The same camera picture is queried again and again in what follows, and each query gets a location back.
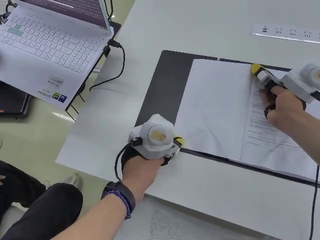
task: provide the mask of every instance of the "power outlet strip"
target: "power outlet strip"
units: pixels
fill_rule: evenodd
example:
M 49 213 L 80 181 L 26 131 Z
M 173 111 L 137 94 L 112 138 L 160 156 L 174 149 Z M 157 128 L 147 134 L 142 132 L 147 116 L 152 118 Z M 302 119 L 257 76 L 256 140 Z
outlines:
M 310 28 L 277 24 L 254 24 L 251 28 L 251 34 L 268 38 L 320 44 L 320 30 Z

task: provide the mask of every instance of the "document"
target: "document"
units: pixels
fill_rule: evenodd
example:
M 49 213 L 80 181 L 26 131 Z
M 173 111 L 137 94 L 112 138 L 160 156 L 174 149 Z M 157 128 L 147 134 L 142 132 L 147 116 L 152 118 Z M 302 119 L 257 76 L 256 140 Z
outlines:
M 317 164 L 268 124 L 255 81 L 249 64 L 195 59 L 175 121 L 184 148 L 314 180 Z M 320 119 L 320 102 L 306 111 Z

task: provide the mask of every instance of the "leg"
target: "leg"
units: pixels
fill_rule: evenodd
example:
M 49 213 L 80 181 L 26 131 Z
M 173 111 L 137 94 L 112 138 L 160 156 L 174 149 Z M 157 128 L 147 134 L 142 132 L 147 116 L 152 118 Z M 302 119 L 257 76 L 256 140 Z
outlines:
M 2 240 L 50 240 L 78 218 L 83 204 L 73 185 L 57 183 L 39 197 Z
M 0 161 L 0 175 L 6 176 L 0 186 L 0 221 L 12 203 L 28 208 L 46 187 L 18 168 Z

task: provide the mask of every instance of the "hand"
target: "hand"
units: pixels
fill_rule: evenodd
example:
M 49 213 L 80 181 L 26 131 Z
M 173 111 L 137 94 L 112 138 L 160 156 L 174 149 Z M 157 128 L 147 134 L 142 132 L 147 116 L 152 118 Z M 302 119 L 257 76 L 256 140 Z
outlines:
M 1 180 L 4 180 L 5 178 L 6 178 L 6 176 L 0 175 L 0 186 L 4 184 Z
M 275 100 L 276 108 L 268 113 L 267 120 L 280 131 L 287 133 L 287 120 L 305 112 L 302 102 L 292 92 L 280 86 L 273 87 L 271 92 L 277 96 Z M 271 104 L 264 90 L 260 90 L 260 95 L 264 107 Z
M 136 156 L 124 165 L 122 183 L 133 193 L 136 202 L 143 199 L 145 191 L 154 182 L 164 161 L 164 158 L 146 160 Z

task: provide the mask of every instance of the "white desk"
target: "white desk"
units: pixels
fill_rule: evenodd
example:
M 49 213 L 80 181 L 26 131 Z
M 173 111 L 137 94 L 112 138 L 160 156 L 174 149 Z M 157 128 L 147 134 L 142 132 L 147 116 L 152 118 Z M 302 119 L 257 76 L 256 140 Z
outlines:
M 250 35 L 254 23 L 317 28 L 319 7 L 311 0 L 136 0 L 117 38 L 125 48 L 124 73 L 91 91 L 57 162 L 116 180 L 115 157 L 162 50 L 287 68 L 320 64 L 318 44 Z M 98 81 L 117 75 L 121 65 L 121 51 L 112 50 Z M 304 184 L 182 153 L 161 168 L 147 193 L 280 239 L 309 236 L 314 188 Z M 314 223 L 320 239 L 320 198 Z

